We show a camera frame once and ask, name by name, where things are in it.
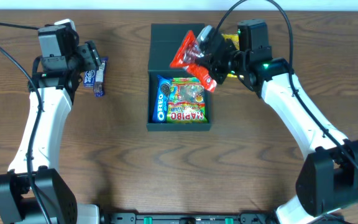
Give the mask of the blue Oreo cookie pack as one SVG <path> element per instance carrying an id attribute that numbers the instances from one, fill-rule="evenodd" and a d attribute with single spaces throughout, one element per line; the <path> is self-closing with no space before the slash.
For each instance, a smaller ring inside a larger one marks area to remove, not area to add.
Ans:
<path id="1" fill-rule="evenodd" d="M 171 95 L 172 78 L 165 78 L 161 75 L 157 75 L 157 78 L 157 94 L 152 121 L 165 123 L 167 120 L 168 100 Z"/>

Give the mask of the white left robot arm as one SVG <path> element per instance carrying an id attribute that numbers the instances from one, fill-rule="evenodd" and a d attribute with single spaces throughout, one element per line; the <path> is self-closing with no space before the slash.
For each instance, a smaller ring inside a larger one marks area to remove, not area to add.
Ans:
<path id="1" fill-rule="evenodd" d="M 37 29 L 42 54 L 28 79 L 30 109 L 21 144 L 0 174 L 3 223 L 101 223 L 97 205 L 76 201 L 59 174 L 60 145 L 81 74 L 101 66 L 92 40 L 80 44 L 74 22 Z"/>

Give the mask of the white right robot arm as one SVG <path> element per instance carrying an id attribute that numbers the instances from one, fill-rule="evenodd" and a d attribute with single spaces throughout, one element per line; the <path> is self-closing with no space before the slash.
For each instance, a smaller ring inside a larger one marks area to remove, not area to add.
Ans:
<path id="1" fill-rule="evenodd" d="M 236 75 L 268 104 L 294 137 L 304 158 L 295 196 L 275 210 L 277 223 L 341 222 L 335 212 L 358 203 L 358 140 L 351 141 L 320 112 L 284 58 L 273 58 L 261 19 L 237 25 L 239 44 L 206 26 L 197 36 L 199 62 L 222 83 Z"/>

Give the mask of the red dried fruit bag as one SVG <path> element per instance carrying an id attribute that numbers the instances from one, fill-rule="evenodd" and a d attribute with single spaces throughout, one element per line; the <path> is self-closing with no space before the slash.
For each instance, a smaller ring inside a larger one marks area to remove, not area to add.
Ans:
<path id="1" fill-rule="evenodd" d="M 196 63 L 202 57 L 203 54 L 199 48 L 198 41 L 193 31 L 189 30 L 171 61 L 170 68 L 184 69 L 184 71 L 197 78 L 205 90 L 214 92 L 217 86 L 216 80 L 211 78 L 207 68 Z"/>

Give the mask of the green Haribo gummy bag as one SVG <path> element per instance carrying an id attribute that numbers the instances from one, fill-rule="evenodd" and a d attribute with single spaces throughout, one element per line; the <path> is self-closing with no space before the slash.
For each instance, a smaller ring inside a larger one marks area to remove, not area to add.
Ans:
<path id="1" fill-rule="evenodd" d="M 197 78 L 173 78 L 167 123 L 207 123 L 204 87 Z"/>

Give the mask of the yellow sunflower seed bag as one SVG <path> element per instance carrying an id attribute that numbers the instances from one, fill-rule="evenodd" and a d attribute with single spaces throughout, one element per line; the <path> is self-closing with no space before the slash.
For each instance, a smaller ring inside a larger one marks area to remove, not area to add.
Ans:
<path id="1" fill-rule="evenodd" d="M 239 50 L 239 36 L 237 34 L 222 34 L 225 42 L 230 44 L 228 51 L 233 52 Z M 237 75 L 235 72 L 229 72 L 227 75 L 228 78 L 244 78 L 243 75 Z"/>

